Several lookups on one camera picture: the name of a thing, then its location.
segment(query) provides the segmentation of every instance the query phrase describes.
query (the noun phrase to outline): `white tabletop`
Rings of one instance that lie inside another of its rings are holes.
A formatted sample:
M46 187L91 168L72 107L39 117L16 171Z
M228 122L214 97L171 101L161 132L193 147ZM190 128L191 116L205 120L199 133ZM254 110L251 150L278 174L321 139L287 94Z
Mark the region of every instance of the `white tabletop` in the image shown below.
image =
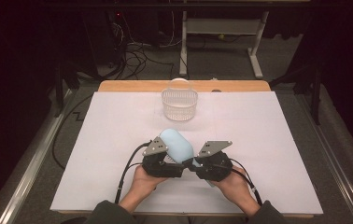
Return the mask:
M167 119L159 92L97 92L78 136L51 210L92 211L114 201L121 173L133 151L174 128L195 154L205 141L232 141L223 149L249 172L261 199L282 214L319 215L322 209L274 92L199 92L196 116ZM142 151L133 162L142 161ZM121 198L134 168L124 179ZM147 214L222 214L241 211L217 188L185 170L161 183L136 209Z

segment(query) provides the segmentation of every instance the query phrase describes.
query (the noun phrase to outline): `white metal stand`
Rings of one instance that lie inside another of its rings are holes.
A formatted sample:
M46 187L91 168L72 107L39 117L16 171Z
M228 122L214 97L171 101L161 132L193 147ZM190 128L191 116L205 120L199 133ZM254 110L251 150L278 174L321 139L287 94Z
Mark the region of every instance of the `white metal stand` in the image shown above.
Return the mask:
M187 12L183 12L182 21L182 48L180 51L179 74L184 77L188 74L188 51L186 48L187 34L225 34L225 35L255 35L252 48L247 49L255 77L262 79L256 52L261 42L264 26L269 15L263 12L261 20L226 20L226 19L188 19Z

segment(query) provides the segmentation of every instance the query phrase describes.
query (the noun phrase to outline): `person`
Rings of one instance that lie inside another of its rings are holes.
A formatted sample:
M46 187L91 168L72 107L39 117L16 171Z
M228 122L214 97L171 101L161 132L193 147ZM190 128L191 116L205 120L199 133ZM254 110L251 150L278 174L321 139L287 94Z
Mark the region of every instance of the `person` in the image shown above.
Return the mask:
M242 174L245 173L239 167L234 166L233 168ZM119 204L109 201L98 203L85 224L135 224L136 222L132 215L135 208L156 189L158 184L161 184L166 179L164 177L150 176L141 165L137 166L133 183ZM211 183L218 187L230 202L236 204L247 215L249 224L287 223L286 219L269 201L265 201L262 206L258 205L249 193L247 183L240 175L231 172L225 179L219 182L211 181Z

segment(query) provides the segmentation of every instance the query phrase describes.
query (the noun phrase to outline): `white basket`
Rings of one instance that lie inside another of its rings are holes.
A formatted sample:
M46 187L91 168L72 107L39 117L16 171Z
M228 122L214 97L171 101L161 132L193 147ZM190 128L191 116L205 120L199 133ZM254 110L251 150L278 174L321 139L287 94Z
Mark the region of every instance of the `white basket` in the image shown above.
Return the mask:
M172 88L175 81L189 84L187 89ZM162 91L162 105L164 115L177 121L192 119L196 113L198 93L191 88L191 84L184 78L174 78L168 83L168 88Z

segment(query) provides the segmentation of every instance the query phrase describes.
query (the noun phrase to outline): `basket handle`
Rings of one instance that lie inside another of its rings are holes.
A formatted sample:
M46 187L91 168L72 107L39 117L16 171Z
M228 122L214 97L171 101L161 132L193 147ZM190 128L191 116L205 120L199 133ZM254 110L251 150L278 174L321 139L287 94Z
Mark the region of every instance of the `basket handle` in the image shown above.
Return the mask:
M188 84L189 84L189 90L191 90L191 83L190 83L188 80L186 80L185 78L182 78L182 77L176 77L176 78L170 80L170 81L168 82L168 89L173 89L173 88L171 87L171 85L172 85L173 82L176 82L176 81L184 81L184 82L188 83Z

